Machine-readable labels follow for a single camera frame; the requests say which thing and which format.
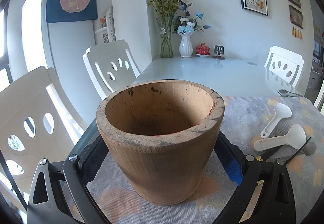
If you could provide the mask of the small framed picture lower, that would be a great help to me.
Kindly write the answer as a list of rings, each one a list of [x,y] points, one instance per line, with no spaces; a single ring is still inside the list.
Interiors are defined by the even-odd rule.
[[[291,23],[303,29],[303,13],[295,7],[289,5]]]

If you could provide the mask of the metal spoon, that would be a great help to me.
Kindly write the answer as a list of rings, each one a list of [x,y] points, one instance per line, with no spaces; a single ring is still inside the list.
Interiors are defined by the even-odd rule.
[[[311,156],[315,153],[315,150],[316,150],[316,144],[314,142],[308,142],[301,151],[294,154],[292,157],[288,158],[285,161],[285,164],[287,165],[293,158],[301,154],[304,154],[306,156]]]
[[[290,92],[285,89],[280,89],[278,93],[281,97],[303,97],[303,95],[300,95],[299,93]]]

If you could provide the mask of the wooden bamboo utensil holder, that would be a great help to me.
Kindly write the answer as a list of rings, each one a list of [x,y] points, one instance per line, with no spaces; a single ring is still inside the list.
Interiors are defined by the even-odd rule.
[[[137,194],[174,205],[198,188],[224,113],[213,89],[165,79],[112,93],[98,106],[96,124]]]

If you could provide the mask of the white rice paddle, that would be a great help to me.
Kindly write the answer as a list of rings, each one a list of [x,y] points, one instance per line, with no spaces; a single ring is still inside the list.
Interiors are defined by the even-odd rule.
[[[275,111],[275,115],[272,117],[272,119],[269,121],[269,123],[260,133],[260,136],[262,138],[268,138],[270,136],[270,133],[272,133],[272,131],[274,130],[276,125],[280,122],[280,120],[285,118],[290,118],[292,116],[291,109],[287,105],[284,105],[283,103],[275,104],[274,111]]]
[[[304,129],[299,124],[294,124],[283,136],[276,136],[272,138],[266,138],[263,140],[257,140],[254,143],[254,149],[256,151],[264,151],[270,148],[289,145],[296,150],[300,149],[306,142],[306,134]]]

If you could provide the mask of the black phone stand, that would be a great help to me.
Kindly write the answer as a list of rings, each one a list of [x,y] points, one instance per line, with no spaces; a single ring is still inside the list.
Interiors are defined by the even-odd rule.
[[[215,45],[214,46],[214,55],[213,55],[213,58],[215,58],[215,59],[225,59],[223,57],[223,55],[224,55],[224,46]]]

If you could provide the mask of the white chair edge far right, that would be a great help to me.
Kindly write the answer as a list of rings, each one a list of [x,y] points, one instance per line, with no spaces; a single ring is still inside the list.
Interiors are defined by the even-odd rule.
[[[319,94],[314,102],[314,107],[317,108],[321,114],[324,114],[323,98],[324,98],[324,83],[322,83]]]

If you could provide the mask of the blue fabric fridge cover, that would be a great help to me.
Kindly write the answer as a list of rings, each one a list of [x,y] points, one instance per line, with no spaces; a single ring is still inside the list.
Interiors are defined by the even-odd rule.
[[[46,0],[46,22],[79,22],[96,20],[96,0]]]

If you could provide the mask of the metal spoon far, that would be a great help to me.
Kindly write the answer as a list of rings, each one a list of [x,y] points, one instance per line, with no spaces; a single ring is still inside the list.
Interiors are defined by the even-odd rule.
[[[303,97],[303,95],[300,95],[299,93],[290,92],[285,89],[280,89],[278,93],[281,97]]]

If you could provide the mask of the white wall shelf rack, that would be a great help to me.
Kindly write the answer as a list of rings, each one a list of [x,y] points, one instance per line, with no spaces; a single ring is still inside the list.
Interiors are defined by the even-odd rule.
[[[108,7],[108,11],[104,17],[100,18],[101,28],[96,30],[94,34],[98,39],[98,44],[105,44],[116,41],[113,7]]]

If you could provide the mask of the white ribbed vase flowers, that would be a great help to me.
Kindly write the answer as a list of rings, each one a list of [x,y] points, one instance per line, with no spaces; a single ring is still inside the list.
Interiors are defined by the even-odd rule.
[[[185,3],[182,0],[178,0],[180,7],[178,13],[174,18],[174,32],[181,37],[179,45],[179,53],[182,58],[191,58],[193,54],[193,45],[191,43],[191,36],[194,32],[202,31],[206,33],[206,30],[211,28],[209,25],[200,25],[198,21],[202,21],[204,13],[194,13],[191,16],[189,8],[193,6],[193,3]]]

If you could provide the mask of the white refrigerator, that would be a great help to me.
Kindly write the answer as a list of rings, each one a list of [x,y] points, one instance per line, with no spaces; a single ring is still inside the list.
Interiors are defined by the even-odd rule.
[[[22,7],[26,0],[10,0],[7,17],[7,48],[13,79],[18,79],[31,68],[27,66],[22,46]],[[34,32],[32,43],[42,41],[45,61],[43,66],[55,69],[68,99],[81,118],[90,124],[96,116],[101,99],[86,70],[83,54],[95,45],[92,21],[50,23],[45,12],[36,10],[35,23],[25,27]]]

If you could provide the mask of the glass vase with stems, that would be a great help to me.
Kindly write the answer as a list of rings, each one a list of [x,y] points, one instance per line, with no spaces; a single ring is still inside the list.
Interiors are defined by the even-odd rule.
[[[157,15],[156,20],[160,32],[160,57],[172,58],[174,53],[171,43],[171,29],[174,16],[180,8],[180,1],[149,0],[148,6],[151,6]]]

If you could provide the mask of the white chair near left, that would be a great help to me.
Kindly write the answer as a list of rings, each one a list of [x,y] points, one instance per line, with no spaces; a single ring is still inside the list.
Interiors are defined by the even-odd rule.
[[[1,193],[26,211],[37,164],[64,161],[88,125],[68,99],[54,68],[38,67],[1,91]]]

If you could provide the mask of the metal fork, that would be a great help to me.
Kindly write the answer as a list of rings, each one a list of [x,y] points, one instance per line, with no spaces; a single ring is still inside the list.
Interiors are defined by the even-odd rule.
[[[291,125],[287,121],[279,122],[275,126],[273,137],[285,135],[289,131],[290,127],[291,127]]]

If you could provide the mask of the white chair right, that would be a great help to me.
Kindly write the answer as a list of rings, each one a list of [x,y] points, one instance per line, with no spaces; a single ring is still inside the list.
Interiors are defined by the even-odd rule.
[[[272,46],[264,67],[295,88],[302,74],[304,59],[291,50]]]

